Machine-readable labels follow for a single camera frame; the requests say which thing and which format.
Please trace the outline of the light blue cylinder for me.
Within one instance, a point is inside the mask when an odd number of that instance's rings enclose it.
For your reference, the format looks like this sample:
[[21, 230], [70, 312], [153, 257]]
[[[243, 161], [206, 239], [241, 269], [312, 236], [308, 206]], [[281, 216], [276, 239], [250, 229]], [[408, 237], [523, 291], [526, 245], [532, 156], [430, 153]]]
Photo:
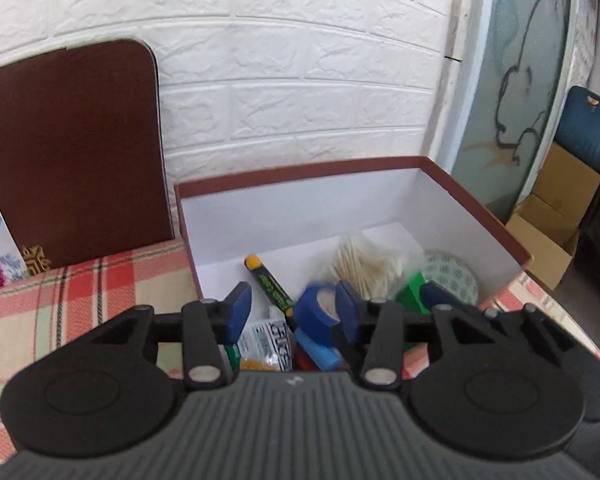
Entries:
[[306, 352], [319, 370], [331, 372], [343, 366], [344, 361], [336, 349], [318, 344], [307, 334], [303, 333], [300, 328], [294, 332], [294, 336], [299, 346]]

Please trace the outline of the green box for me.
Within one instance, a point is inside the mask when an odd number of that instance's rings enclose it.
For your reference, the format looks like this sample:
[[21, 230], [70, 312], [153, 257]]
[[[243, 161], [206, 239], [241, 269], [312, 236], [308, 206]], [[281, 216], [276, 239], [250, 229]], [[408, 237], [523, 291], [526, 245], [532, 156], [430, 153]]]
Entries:
[[430, 310], [420, 299], [420, 288], [425, 284], [425, 278], [417, 272], [396, 294], [396, 302], [407, 312], [429, 314]]

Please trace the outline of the open cardboard box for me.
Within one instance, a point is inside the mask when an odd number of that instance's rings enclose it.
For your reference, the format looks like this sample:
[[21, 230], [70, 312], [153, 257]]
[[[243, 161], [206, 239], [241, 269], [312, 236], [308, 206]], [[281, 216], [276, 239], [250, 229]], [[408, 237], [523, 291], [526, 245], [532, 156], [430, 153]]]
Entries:
[[528, 272], [555, 289], [572, 263], [580, 222], [600, 185], [600, 174], [554, 143], [531, 193], [513, 211], [506, 229], [532, 257]]

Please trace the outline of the blue chair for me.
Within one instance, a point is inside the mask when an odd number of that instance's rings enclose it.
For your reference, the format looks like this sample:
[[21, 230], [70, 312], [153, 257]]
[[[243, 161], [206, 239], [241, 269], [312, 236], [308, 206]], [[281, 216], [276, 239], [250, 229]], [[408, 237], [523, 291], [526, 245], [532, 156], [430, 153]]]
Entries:
[[587, 88], [569, 89], [554, 142], [600, 171], [600, 96]]

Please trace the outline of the brown shoe box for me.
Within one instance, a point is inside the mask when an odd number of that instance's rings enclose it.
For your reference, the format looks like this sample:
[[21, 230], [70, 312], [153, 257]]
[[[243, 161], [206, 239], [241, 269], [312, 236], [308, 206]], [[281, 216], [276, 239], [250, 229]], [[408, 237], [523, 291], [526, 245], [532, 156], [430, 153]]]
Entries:
[[318, 162], [181, 182], [180, 230], [204, 298], [252, 287], [250, 322], [275, 314], [244, 260], [258, 256], [298, 299], [325, 281], [340, 242], [359, 235], [416, 266], [430, 252], [474, 272], [479, 302], [524, 270], [529, 253], [478, 200], [426, 157]]

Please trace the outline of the glass door with cartoon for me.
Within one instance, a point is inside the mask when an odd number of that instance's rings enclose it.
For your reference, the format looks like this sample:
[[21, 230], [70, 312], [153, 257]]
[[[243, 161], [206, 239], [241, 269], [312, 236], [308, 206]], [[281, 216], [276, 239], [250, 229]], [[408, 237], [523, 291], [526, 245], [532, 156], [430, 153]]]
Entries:
[[442, 148], [444, 169], [506, 221], [557, 102], [571, 0], [477, 0]]

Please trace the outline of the clear bag of cotton swabs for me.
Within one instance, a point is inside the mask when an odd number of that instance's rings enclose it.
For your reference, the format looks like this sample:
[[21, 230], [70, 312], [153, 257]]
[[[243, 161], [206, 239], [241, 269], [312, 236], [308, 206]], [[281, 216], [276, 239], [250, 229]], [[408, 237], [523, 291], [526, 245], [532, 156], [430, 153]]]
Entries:
[[343, 237], [327, 260], [324, 278], [348, 282], [364, 299], [394, 298], [419, 272], [420, 248], [387, 247], [362, 233]]

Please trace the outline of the blue tape roll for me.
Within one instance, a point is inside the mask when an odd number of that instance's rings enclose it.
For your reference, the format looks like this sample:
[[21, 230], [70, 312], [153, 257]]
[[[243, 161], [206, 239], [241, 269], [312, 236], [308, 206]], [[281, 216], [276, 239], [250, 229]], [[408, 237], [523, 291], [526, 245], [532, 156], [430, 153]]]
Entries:
[[333, 347], [332, 328], [340, 323], [336, 310], [336, 286], [311, 283], [294, 306], [294, 320], [300, 330], [317, 344]]

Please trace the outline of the white printed packet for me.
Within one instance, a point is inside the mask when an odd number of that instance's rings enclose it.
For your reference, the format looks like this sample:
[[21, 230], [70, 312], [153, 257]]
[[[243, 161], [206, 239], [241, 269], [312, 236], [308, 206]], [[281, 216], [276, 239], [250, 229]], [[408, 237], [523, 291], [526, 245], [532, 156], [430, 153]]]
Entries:
[[292, 370], [292, 344], [285, 321], [248, 323], [238, 339], [237, 349], [241, 370], [283, 373]]

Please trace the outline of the red plaid bed sheet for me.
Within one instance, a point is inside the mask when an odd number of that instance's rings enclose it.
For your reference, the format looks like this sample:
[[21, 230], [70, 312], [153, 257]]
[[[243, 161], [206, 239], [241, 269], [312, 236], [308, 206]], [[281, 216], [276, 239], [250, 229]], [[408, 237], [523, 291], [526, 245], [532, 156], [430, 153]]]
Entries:
[[[0, 288], [0, 397], [17, 372], [108, 321], [150, 304], [176, 312], [196, 289], [187, 252], [172, 240], [66, 266]], [[0, 466], [14, 452], [0, 419]]]

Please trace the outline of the red tape roll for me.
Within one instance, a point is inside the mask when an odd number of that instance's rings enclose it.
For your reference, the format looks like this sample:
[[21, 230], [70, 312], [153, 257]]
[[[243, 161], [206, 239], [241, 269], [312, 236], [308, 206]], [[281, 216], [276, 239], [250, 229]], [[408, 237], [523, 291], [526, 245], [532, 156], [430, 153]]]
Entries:
[[294, 370], [298, 370], [299, 372], [319, 372], [321, 369], [301, 347], [297, 347], [294, 349]]

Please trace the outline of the green yellow marker pen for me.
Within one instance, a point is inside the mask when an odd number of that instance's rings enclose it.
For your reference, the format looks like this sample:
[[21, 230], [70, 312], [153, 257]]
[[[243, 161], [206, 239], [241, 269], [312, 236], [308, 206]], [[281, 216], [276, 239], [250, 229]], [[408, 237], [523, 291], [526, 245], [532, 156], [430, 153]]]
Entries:
[[287, 326], [294, 333], [298, 326], [294, 320], [294, 305], [291, 296], [283, 286], [274, 278], [274, 275], [255, 254], [245, 256], [244, 265], [251, 276], [264, 292], [271, 304], [283, 313]]

